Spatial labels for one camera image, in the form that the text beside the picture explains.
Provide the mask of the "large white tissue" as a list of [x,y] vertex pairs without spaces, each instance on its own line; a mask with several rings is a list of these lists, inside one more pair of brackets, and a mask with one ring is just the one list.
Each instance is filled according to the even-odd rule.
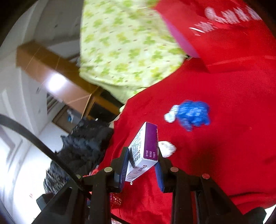
[[170,157],[176,151],[176,147],[168,141],[159,141],[158,146],[164,158]]

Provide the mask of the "white purple medicine box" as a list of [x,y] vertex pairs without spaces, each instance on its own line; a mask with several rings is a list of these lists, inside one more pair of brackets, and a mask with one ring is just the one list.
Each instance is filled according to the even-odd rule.
[[133,182],[158,162],[158,130],[145,122],[129,145],[129,163],[125,180]]

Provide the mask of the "blue plastic bag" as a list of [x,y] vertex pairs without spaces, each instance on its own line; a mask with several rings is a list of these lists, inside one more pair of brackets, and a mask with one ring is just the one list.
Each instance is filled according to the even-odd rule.
[[186,100],[179,105],[176,119],[186,131],[191,132],[193,127],[210,124],[209,111],[205,102]]

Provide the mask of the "small white tissue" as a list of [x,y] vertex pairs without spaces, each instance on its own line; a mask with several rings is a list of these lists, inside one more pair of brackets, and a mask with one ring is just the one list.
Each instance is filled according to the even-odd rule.
[[173,123],[178,113],[179,105],[173,105],[168,113],[164,115],[164,119],[168,123]]

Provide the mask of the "red plastic mesh basket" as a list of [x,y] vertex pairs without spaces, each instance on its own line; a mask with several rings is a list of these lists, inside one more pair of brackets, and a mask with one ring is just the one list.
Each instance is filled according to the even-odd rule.
[[[99,172],[98,167],[93,169],[89,175],[96,175]],[[118,209],[122,205],[122,199],[120,194],[118,193],[110,193],[110,208],[113,209]]]

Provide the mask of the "black puffer jacket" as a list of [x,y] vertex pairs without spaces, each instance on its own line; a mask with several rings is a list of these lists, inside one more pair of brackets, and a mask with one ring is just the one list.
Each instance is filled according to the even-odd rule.
[[[108,123],[83,119],[71,134],[61,136],[63,147],[55,154],[74,174],[89,175],[102,162],[113,131]],[[57,194],[69,179],[69,175],[52,161],[43,182],[45,192]]]

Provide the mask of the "red fleece blanket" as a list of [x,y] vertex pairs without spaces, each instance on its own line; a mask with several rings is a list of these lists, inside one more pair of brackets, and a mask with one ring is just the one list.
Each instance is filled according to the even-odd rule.
[[[185,100],[210,107],[208,126],[186,131],[165,113]],[[275,65],[211,73],[200,58],[131,98],[100,169],[118,157],[144,122],[176,146],[172,164],[190,175],[207,173],[242,213],[275,205]]]

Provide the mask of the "wooden cabinet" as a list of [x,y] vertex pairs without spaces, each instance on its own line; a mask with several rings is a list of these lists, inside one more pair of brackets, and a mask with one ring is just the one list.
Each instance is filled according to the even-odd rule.
[[89,95],[87,104],[82,113],[82,118],[100,120],[103,122],[113,121],[119,114],[123,104],[113,97],[107,90],[100,86]]

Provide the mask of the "green floral quilt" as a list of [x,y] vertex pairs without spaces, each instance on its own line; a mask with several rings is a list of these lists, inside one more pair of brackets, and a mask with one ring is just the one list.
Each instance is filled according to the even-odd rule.
[[121,103],[165,79],[187,58],[156,1],[84,1],[80,76]]

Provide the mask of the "red paper gift bag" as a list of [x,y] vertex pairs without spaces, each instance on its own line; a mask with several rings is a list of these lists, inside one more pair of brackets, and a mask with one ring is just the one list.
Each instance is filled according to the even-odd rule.
[[275,37],[245,1],[159,1],[155,10],[211,73],[275,65]]

